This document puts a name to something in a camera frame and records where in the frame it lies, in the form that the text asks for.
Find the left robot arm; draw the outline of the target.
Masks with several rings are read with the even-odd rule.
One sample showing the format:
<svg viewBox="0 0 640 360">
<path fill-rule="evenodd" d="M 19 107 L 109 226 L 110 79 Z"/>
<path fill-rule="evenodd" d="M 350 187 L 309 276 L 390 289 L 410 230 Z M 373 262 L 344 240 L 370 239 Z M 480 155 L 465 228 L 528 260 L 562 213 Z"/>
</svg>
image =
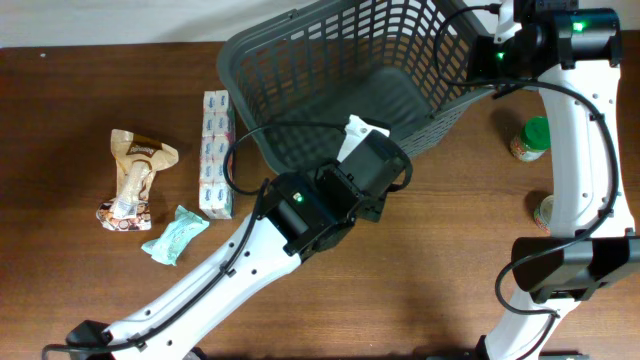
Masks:
<svg viewBox="0 0 640 360">
<path fill-rule="evenodd" d="M 376 222 L 412 176 L 389 126 L 350 116 L 338 155 L 265 180 L 250 215 L 210 257 L 155 301 L 111 325 L 86 320 L 53 352 L 72 359 L 189 359 L 255 293 L 335 247 L 357 220 Z"/>
</svg>

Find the green lid glass jar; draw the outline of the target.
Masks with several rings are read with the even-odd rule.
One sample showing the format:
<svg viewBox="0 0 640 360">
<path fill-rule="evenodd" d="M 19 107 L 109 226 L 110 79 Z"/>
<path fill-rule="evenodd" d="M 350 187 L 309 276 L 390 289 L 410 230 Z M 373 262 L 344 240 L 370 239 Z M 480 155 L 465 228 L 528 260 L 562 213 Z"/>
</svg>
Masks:
<svg viewBox="0 0 640 360">
<path fill-rule="evenodd" d="M 510 142 L 512 155 L 523 162 L 539 159 L 550 147 L 549 122 L 543 116 L 529 119 Z"/>
</svg>

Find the tissue pack multipack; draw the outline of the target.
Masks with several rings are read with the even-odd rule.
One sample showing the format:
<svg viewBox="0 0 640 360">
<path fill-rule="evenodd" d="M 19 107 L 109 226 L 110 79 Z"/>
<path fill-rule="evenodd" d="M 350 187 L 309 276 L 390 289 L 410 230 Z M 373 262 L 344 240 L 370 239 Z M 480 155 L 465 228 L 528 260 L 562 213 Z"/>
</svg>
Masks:
<svg viewBox="0 0 640 360">
<path fill-rule="evenodd" d="M 210 219 L 233 217 L 233 193 L 224 177 L 232 176 L 224 157 L 234 142 L 234 121 L 227 90 L 205 91 L 200 149 L 199 208 Z"/>
</svg>

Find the grey plastic shopping basket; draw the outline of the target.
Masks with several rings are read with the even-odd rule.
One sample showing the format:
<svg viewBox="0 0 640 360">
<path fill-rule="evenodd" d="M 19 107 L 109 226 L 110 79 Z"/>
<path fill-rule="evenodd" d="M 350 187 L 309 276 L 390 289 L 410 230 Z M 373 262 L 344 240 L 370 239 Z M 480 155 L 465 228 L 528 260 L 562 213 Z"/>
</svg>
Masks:
<svg viewBox="0 0 640 360">
<path fill-rule="evenodd" d="M 484 33 L 461 1 L 318 1 L 233 36 L 217 70 L 277 173 L 335 156 L 353 115 L 416 156 L 486 95 L 465 86 Z"/>
</svg>

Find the mint green wrapped packet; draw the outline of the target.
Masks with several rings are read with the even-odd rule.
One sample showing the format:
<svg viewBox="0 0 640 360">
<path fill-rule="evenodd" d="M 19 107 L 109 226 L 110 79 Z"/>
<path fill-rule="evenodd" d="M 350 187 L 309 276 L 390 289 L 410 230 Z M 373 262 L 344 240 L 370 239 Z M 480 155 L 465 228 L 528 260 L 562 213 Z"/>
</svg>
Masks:
<svg viewBox="0 0 640 360">
<path fill-rule="evenodd" d="M 208 221 L 178 206 L 175 219 L 167 225 L 162 235 L 144 243 L 141 249 L 160 264 L 176 266 L 179 256 L 191 240 L 208 227 Z"/>
</svg>

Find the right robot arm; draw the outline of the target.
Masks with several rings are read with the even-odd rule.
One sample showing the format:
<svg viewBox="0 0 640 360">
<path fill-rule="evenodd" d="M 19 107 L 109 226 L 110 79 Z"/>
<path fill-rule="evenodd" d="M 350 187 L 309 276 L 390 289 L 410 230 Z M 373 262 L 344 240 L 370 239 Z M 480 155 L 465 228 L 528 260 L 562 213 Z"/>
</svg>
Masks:
<svg viewBox="0 0 640 360">
<path fill-rule="evenodd" d="M 515 241 L 516 281 L 481 359 L 536 359 L 580 303 L 639 269 L 639 238 L 623 191 L 616 125 L 620 20 L 574 1 L 503 1 L 492 37 L 479 38 L 469 76 L 534 87 L 548 119 L 554 203 L 546 237 Z"/>
</svg>

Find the silver top tin can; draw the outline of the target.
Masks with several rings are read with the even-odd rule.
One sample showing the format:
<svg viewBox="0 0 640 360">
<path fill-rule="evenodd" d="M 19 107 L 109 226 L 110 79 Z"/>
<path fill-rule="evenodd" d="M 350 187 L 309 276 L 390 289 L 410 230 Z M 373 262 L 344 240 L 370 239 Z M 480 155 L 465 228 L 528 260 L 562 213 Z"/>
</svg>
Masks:
<svg viewBox="0 0 640 360">
<path fill-rule="evenodd" d="M 535 208 L 533 213 L 533 219 L 535 224 L 546 234 L 550 234 L 550 222 L 552 218 L 554 196 L 549 195 L 544 198 L 541 203 Z"/>
</svg>

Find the beige brown snack bag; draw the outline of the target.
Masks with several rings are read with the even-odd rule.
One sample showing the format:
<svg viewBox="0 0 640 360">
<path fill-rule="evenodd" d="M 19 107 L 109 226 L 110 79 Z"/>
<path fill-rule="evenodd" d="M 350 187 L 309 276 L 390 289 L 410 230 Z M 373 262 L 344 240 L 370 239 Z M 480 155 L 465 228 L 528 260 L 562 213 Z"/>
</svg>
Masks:
<svg viewBox="0 0 640 360">
<path fill-rule="evenodd" d="M 122 129 L 111 131 L 110 145 L 116 162 L 116 195 L 99 206 L 96 218 L 109 231 L 150 230 L 153 181 L 159 171 L 179 161 L 179 153 L 165 143 Z"/>
</svg>

